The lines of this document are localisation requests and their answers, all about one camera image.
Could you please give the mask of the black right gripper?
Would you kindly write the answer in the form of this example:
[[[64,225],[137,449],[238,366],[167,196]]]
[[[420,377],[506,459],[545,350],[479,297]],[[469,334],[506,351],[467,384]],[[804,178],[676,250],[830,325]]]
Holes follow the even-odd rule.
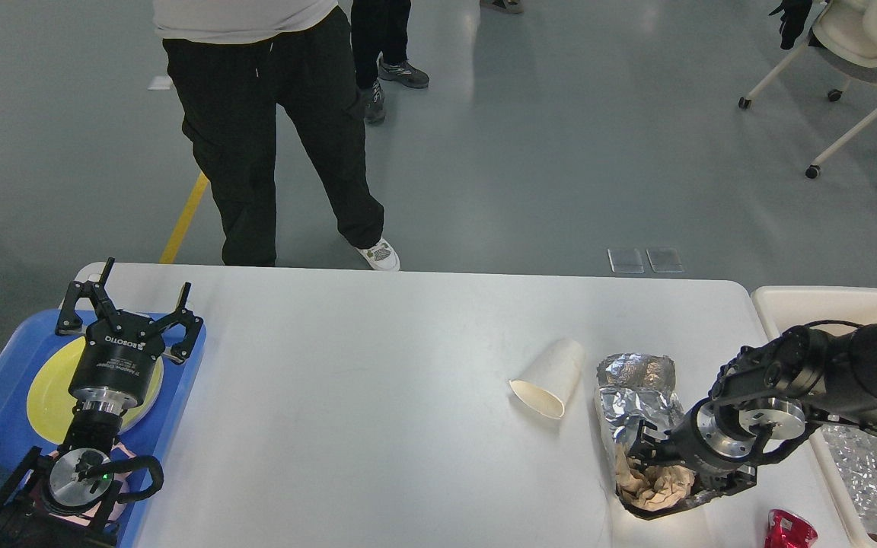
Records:
[[[737,495],[757,485],[751,462],[756,436],[740,423],[735,406],[699,401],[672,430],[639,420],[627,457],[643,466],[678,464],[697,473],[695,497]]]

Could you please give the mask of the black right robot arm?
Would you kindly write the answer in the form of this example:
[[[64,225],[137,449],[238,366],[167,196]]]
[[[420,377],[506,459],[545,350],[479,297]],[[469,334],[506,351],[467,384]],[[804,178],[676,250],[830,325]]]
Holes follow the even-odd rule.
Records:
[[[877,323],[842,336],[807,323],[742,347],[678,425],[644,421],[627,454],[643,467],[694,473],[695,492],[675,513],[752,488],[759,466],[779,464],[823,425],[877,437]]]

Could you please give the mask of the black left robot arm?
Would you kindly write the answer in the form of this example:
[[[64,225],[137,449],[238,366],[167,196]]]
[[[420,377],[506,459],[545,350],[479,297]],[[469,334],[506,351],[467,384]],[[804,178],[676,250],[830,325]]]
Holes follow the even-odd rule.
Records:
[[[188,305],[118,307],[113,269],[72,281],[0,355],[0,547],[129,547],[205,341]]]

